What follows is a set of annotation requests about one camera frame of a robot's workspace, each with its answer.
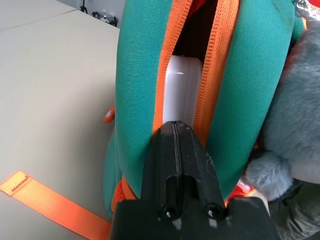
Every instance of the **zipper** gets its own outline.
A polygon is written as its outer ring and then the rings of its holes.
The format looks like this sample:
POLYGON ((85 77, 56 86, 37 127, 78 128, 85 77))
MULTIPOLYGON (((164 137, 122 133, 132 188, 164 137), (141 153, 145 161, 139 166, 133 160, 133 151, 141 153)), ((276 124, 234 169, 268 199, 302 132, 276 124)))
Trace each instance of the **zipper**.
POLYGON ((193 130, 206 145, 229 48, 236 28, 240 0, 218 0, 198 90, 193 130))
POLYGON ((184 27, 193 0, 173 0, 164 42, 160 53, 158 77, 155 94, 155 110, 153 118, 153 134, 163 125, 164 95, 166 71, 178 38, 184 27))
POLYGON ((302 17, 306 21, 320 22, 320 7, 312 5, 308 0, 297 0, 295 3, 295 13, 297 17, 302 17))

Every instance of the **beige table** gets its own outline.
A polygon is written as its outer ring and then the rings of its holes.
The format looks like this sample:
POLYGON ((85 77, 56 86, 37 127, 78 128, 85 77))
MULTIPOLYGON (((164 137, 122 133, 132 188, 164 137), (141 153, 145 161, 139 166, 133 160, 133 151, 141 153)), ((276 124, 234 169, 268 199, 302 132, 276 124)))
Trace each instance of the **beige table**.
MULTIPOLYGON (((118 36, 118 28, 55 0, 4 0, 0 183, 22 170, 106 217, 102 179, 112 126, 103 118, 114 103, 118 36)), ((80 239, 0 192, 0 240, 80 239)))

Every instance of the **backpack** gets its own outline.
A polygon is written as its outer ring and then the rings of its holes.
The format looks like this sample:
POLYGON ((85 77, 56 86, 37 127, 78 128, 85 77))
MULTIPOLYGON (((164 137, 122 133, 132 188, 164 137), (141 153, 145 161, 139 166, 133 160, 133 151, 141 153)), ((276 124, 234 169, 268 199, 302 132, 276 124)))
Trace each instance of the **backpack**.
POLYGON ((91 240, 109 239, 117 202, 140 197, 144 160, 163 125, 172 55, 203 61, 192 128, 213 159, 221 192, 233 194, 258 137, 289 49, 304 26, 291 0, 128 0, 118 41, 114 133, 105 160, 109 219, 22 171, 0 190, 91 240))

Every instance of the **gray plush toy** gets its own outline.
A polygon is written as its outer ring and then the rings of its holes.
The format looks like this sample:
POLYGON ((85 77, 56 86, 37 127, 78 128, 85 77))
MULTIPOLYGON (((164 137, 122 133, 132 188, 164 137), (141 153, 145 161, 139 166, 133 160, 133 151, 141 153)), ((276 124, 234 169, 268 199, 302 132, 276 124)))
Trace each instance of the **gray plush toy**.
POLYGON ((293 178, 320 183, 320 24, 291 50, 261 131, 264 152, 252 160, 244 181, 270 201, 293 178))

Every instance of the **teal fabric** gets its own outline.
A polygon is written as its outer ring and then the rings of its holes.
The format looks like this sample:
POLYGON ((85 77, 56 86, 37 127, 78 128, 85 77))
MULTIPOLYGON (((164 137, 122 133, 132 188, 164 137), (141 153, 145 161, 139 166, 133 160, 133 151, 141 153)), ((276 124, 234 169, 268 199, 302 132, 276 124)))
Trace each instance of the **teal fabric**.
POLYGON ((241 177, 277 87, 295 23, 291 0, 242 0, 207 150, 222 195, 241 177))
POLYGON ((115 144, 122 173, 137 197, 153 135, 161 49, 172 0, 128 0, 121 24, 115 82, 115 144))
POLYGON ((112 198, 114 196, 116 185, 120 182, 122 177, 116 154, 115 135, 113 134, 105 157, 103 175, 103 199, 105 209, 108 212, 109 221, 111 221, 113 216, 113 213, 111 212, 112 198))
POLYGON ((300 35, 303 33, 304 30, 305 30, 305 27, 304 27, 304 23, 302 22, 302 19, 296 17, 294 21, 294 28, 293 28, 292 39, 291 39, 292 46, 296 44, 298 38, 300 37, 300 35))

